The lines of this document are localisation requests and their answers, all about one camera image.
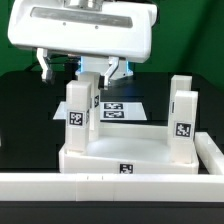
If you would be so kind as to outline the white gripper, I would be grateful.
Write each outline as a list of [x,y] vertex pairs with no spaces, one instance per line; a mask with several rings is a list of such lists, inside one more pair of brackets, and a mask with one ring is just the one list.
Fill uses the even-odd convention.
[[18,47],[38,48],[36,57],[46,83],[54,82],[48,50],[109,57],[109,68],[98,82],[99,90],[107,90],[119,58],[143,63],[150,57],[156,20],[154,4],[105,1],[101,10],[89,11],[67,0],[15,0],[8,38]]

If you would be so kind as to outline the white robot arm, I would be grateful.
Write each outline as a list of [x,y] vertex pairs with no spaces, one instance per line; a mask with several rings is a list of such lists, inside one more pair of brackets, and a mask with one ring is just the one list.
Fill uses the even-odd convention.
[[9,41],[34,49],[42,79],[50,81],[50,55],[80,58],[82,72],[98,72],[99,87],[130,76],[130,62],[143,63],[151,53],[154,3],[126,0],[15,0],[8,26]]

